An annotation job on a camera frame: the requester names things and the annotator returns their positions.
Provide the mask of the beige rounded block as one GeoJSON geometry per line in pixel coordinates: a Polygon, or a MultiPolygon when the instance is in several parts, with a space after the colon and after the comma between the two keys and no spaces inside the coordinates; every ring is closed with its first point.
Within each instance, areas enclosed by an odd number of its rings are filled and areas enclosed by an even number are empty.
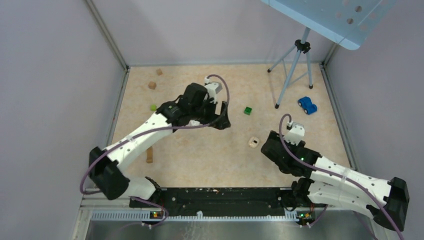
{"type": "Polygon", "coordinates": [[[250,148],[257,148],[260,144],[260,139],[256,136],[252,136],[248,141],[248,146],[250,148]]]}

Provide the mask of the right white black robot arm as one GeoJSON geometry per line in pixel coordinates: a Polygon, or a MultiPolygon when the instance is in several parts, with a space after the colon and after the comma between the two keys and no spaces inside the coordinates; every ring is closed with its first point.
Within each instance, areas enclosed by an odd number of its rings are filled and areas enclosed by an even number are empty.
{"type": "Polygon", "coordinates": [[[281,142],[270,131],[260,151],[284,173],[298,177],[291,185],[299,206],[328,205],[369,217],[383,228],[403,232],[410,202],[405,180],[365,175],[337,164],[319,152],[298,144],[281,142]]]}

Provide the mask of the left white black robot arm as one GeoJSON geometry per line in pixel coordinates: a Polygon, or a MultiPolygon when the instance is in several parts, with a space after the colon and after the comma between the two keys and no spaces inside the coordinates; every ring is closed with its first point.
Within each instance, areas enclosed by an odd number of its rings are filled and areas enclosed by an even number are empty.
{"type": "Polygon", "coordinates": [[[216,113],[218,93],[227,88],[226,84],[216,81],[191,83],[182,95],[173,101],[164,102],[126,137],[103,149],[93,148],[89,152],[87,175],[98,191],[108,200],[134,196],[141,198],[149,207],[156,206],[161,198],[159,186],[148,177],[130,179],[125,176],[125,170],[159,140],[179,129],[191,129],[191,121],[198,122],[198,128],[229,128],[229,101],[222,101],[220,113],[216,113]]]}

